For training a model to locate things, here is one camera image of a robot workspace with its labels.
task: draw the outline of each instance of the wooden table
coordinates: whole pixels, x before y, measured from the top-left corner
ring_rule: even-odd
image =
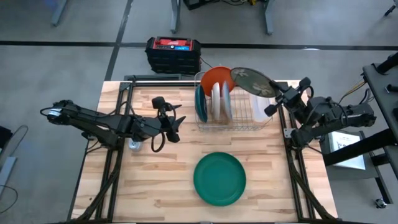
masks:
[[[115,109],[119,84],[104,82],[98,111],[109,113]],[[297,84],[297,81],[289,81],[289,85]],[[155,116],[150,100],[156,96],[163,96],[171,104],[182,105],[177,110],[177,117],[185,115],[187,118],[180,127],[181,141],[176,144],[167,142],[159,153],[151,151],[150,141],[144,142],[140,152],[132,152],[125,144],[114,222],[297,221],[277,115],[259,131],[209,133],[199,131],[195,123],[193,87],[135,87],[132,95],[135,112]],[[317,142],[312,146],[319,148]],[[216,151],[238,158],[247,176],[243,196],[227,207],[206,204],[195,192],[192,181],[197,162]],[[303,156],[311,190],[328,212],[337,217],[322,155],[304,150]],[[72,218],[82,214],[98,193],[105,157],[105,149],[86,156]],[[301,191],[300,198],[304,214],[307,214]],[[108,199],[109,196],[105,198],[104,215]]]

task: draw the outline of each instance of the dish rack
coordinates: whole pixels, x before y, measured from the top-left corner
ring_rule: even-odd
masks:
[[[200,85],[200,80],[204,72],[198,72],[195,75],[195,88]],[[221,106],[220,119],[215,120],[211,113],[211,98],[206,97],[208,121],[202,122],[195,113],[195,121],[200,131],[257,131],[264,128],[272,117],[264,122],[257,122],[253,119],[253,111],[250,100],[250,93],[236,86],[230,93],[232,120],[225,115]]]

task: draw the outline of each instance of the green plate in rack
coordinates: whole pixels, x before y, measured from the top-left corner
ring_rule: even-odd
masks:
[[[225,152],[203,157],[193,173],[198,195],[207,203],[227,206],[237,201],[246,186],[246,174],[237,158]]]

